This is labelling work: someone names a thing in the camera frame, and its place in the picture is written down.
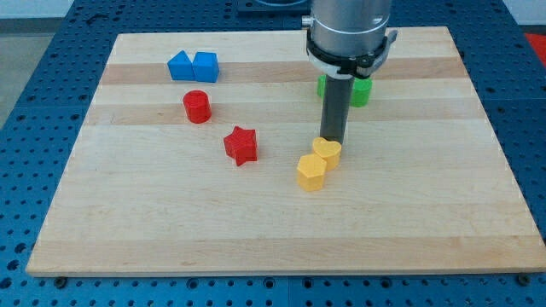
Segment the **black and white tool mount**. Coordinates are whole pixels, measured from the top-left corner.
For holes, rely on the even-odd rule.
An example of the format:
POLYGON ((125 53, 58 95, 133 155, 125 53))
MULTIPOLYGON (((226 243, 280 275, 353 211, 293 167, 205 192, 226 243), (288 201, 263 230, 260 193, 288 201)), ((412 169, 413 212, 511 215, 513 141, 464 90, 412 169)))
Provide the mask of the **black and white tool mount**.
POLYGON ((397 39, 398 31, 392 30, 383 37, 380 46, 371 54, 360 56, 332 55, 320 49, 312 40, 311 30, 306 32, 306 53, 309 61, 320 71, 337 79, 369 78, 387 60, 391 44, 397 39))

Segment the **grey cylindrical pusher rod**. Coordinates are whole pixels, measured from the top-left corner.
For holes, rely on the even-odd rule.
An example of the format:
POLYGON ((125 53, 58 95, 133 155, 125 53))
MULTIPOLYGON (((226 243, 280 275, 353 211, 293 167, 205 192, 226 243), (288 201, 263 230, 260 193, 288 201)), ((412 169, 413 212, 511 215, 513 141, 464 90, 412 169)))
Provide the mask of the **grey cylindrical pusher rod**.
POLYGON ((354 77, 337 79, 326 76, 322 99, 320 137, 343 143, 354 77))

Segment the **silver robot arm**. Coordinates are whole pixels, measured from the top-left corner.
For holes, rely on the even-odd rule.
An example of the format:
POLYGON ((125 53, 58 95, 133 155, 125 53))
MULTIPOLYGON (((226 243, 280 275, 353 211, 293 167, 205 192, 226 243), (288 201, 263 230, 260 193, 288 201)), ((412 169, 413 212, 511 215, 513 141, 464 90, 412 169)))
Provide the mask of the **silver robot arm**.
POLYGON ((320 137, 344 141, 356 79, 386 62, 398 32, 386 30, 390 0, 316 0, 306 25, 306 52, 325 74, 320 137))

